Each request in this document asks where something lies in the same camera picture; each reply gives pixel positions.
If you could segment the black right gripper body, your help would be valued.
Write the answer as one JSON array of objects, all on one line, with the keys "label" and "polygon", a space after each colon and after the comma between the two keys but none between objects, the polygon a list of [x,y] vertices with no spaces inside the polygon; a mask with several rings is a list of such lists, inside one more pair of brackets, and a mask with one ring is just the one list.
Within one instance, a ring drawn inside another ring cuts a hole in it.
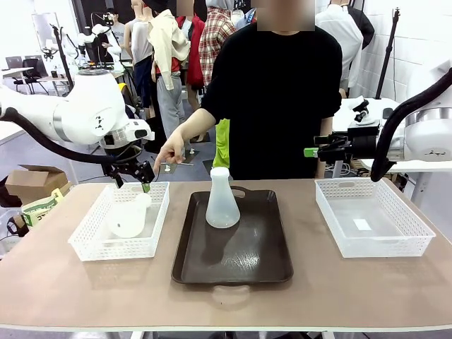
[{"label": "black right gripper body", "polygon": [[379,126],[349,127],[347,138],[350,142],[347,151],[356,159],[374,159],[376,154]]}]

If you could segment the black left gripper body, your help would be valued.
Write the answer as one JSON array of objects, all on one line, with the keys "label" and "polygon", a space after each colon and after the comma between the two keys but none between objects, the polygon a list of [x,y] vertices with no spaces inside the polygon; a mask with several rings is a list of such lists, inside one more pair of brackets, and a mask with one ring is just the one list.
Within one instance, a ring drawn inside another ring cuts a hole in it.
[{"label": "black left gripper body", "polygon": [[151,164],[148,161],[138,162],[132,160],[125,163],[116,164],[102,164],[102,171],[104,174],[113,179],[115,175],[127,174],[140,181],[143,172],[152,172],[152,180],[155,178],[155,173]]}]

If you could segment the person's right hand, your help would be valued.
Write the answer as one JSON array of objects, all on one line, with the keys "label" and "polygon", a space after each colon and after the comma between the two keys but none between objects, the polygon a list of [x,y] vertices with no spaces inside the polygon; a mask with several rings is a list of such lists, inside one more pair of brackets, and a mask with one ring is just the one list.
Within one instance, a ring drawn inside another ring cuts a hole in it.
[{"label": "person's right hand", "polygon": [[158,153],[153,171],[157,174],[160,170],[160,165],[162,162],[166,163],[176,163],[181,164],[184,161],[184,156],[182,155],[182,151],[184,150],[184,140],[179,131],[174,131],[172,135],[168,138],[167,142],[161,147],[160,152]]}]

